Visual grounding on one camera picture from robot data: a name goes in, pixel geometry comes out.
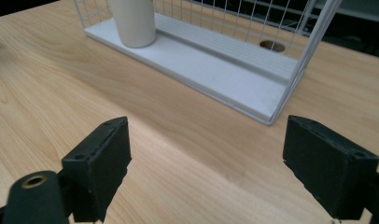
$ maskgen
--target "cup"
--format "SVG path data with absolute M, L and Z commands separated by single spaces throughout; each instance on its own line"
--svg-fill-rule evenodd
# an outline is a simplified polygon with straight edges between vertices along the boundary
M 110 0 L 119 39 L 128 48 L 142 48 L 156 38 L 152 0 Z

